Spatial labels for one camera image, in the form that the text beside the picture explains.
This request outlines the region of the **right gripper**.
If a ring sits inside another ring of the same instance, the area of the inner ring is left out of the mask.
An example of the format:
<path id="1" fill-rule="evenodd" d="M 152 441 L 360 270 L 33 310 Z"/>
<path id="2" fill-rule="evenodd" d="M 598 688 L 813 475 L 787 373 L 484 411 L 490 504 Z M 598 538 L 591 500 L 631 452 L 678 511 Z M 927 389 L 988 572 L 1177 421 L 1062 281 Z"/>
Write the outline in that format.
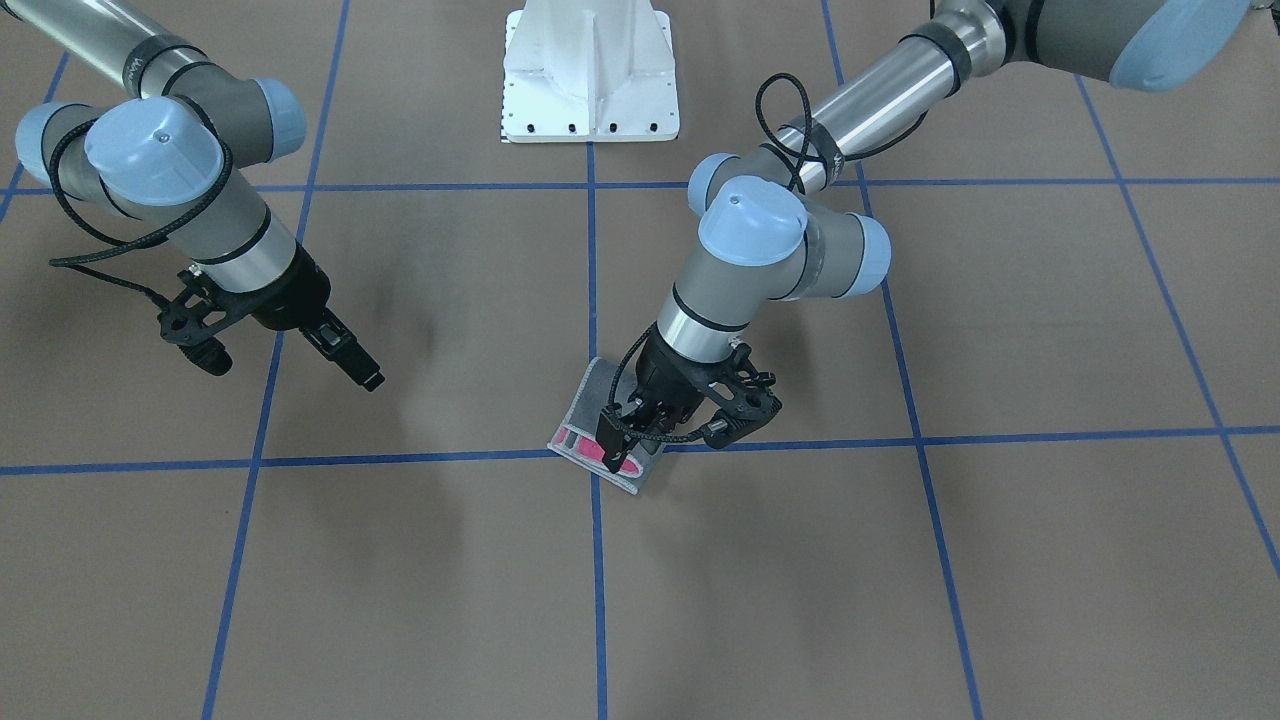
<path id="1" fill-rule="evenodd" d="M 378 361 L 356 334 L 328 309 L 332 282 L 308 251 L 298 245 L 285 272 L 255 291 L 251 316 L 270 331 L 300 329 L 329 363 L 357 386 L 374 392 L 385 382 Z"/>

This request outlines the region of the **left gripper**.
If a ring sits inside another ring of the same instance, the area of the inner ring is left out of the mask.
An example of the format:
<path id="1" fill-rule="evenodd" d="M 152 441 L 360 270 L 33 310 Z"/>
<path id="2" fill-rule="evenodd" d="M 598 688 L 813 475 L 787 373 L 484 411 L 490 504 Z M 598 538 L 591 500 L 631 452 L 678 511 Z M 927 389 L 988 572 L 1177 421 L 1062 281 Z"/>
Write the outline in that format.
<path id="1" fill-rule="evenodd" d="M 632 451 L 641 439 L 663 445 L 704 441 L 705 424 L 718 409 L 698 387 L 698 380 L 716 363 L 695 363 L 684 357 L 666 343 L 658 331 L 645 331 L 623 356 L 623 363 L 634 355 L 639 356 L 635 366 L 637 386 L 628 400 L 636 406 L 605 405 L 596 424 L 602 465 L 614 475 L 640 474 L 641 465 Z M 618 369 L 611 392 L 614 392 L 625 369 Z"/>

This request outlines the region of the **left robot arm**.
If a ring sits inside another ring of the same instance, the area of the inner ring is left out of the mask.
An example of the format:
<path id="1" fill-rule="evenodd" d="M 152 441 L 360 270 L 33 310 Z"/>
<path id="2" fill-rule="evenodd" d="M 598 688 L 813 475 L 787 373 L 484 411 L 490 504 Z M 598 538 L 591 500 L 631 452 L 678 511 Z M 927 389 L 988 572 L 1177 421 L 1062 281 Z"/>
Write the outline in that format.
<path id="1" fill-rule="evenodd" d="M 671 445 L 724 448 L 771 423 L 776 378 L 742 334 L 764 304 L 849 299 L 887 277 L 886 228 L 819 196 L 910 136 L 968 82 L 1028 61 L 1147 94 L 1184 85 L 1242 24 L 1247 1 L 933 1 L 823 101 L 788 73 L 801 110 L 758 117 L 763 143 L 713 154 L 687 182 L 698 241 L 650 324 L 618 363 L 594 357 L 549 448 L 636 489 Z"/>

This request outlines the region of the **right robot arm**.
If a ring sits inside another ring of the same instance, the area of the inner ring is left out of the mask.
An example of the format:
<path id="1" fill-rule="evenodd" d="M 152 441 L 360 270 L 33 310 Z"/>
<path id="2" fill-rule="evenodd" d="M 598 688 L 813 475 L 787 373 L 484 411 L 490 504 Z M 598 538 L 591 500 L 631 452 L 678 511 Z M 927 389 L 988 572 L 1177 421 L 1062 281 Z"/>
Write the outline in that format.
<path id="1" fill-rule="evenodd" d="M 243 177 L 305 141 L 305 110 L 287 85 L 234 77 L 125 1 L 5 1 L 3 10 L 128 96 L 114 108 L 46 102 L 15 131 L 23 168 L 102 242 L 52 266 L 142 293 L 157 307 L 160 336 L 212 375 L 232 365 L 219 334 L 252 318 L 298 331 L 357 386 L 383 383 L 378 363 L 329 309 L 326 274 Z M 95 269 L 164 243 L 189 259 L 174 297 Z"/>

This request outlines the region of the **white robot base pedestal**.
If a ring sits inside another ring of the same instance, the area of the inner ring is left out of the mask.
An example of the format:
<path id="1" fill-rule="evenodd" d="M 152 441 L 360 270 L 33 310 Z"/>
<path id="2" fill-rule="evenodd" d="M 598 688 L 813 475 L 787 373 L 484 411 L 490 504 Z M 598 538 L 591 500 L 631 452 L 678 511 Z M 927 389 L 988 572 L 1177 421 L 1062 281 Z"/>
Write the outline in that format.
<path id="1" fill-rule="evenodd" d="M 504 22 L 500 138 L 639 143 L 678 137 L 672 22 L 649 1 L 527 1 Z"/>

